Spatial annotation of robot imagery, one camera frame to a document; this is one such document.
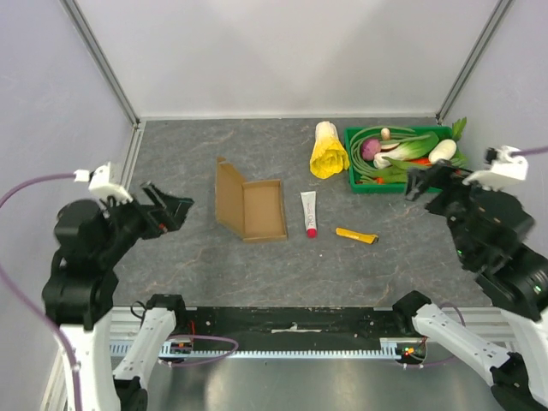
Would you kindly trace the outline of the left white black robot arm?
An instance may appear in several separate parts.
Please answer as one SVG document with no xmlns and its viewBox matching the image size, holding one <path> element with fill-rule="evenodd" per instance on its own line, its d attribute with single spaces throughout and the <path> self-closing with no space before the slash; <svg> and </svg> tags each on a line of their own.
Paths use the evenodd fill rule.
<svg viewBox="0 0 548 411">
<path fill-rule="evenodd" d="M 117 368 L 110 364 L 114 272 L 139 240 L 179 230 L 194 205 L 148 182 L 142 205 L 113 183 L 93 183 L 95 200 L 77 200 L 59 212 L 59 248 L 43 288 L 45 314 L 61 333 L 71 410 L 145 410 L 147 386 L 168 337 L 188 327 L 181 295 L 155 294 L 145 305 L 139 332 Z"/>
</svg>

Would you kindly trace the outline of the white tube red cap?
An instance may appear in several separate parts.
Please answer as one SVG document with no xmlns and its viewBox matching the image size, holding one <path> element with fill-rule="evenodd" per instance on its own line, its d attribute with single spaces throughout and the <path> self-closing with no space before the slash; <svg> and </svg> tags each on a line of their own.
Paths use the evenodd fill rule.
<svg viewBox="0 0 548 411">
<path fill-rule="evenodd" d="M 316 219 L 316 192 L 301 192 L 301 203 L 303 206 L 307 237 L 315 238 L 318 234 Z"/>
</svg>

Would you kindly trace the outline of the brown cardboard express box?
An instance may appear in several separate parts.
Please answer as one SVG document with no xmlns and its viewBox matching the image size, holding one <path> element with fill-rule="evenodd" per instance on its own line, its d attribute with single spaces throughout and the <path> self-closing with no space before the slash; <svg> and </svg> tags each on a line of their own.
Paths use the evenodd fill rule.
<svg viewBox="0 0 548 411">
<path fill-rule="evenodd" d="M 215 216 L 244 242 L 288 239 L 282 181 L 249 181 L 222 157 L 216 164 Z"/>
</svg>

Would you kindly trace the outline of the yellow utility knife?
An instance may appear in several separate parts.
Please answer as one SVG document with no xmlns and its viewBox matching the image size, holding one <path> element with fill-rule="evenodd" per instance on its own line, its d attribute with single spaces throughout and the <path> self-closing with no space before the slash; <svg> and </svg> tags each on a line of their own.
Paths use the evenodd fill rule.
<svg viewBox="0 0 548 411">
<path fill-rule="evenodd" d="M 374 244 L 378 241 L 378 235 L 376 234 L 364 234 L 350 229 L 336 228 L 336 234 L 343 238 L 366 244 Z"/>
</svg>

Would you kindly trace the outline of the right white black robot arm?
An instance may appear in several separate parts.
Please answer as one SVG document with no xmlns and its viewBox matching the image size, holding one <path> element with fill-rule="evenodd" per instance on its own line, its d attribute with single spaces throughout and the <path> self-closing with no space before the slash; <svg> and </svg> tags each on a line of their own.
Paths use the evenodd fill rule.
<svg viewBox="0 0 548 411">
<path fill-rule="evenodd" d="M 547 259 L 525 245 L 534 226 L 521 202 L 501 191 L 494 169 L 471 172 L 448 161 L 411 168 L 407 200 L 429 188 L 426 209 L 444 217 L 462 269 L 500 310 L 518 343 L 511 352 L 449 319 L 418 291 L 397 301 L 392 326 L 402 337 L 429 337 L 478 373 L 505 410 L 547 408 Z"/>
</svg>

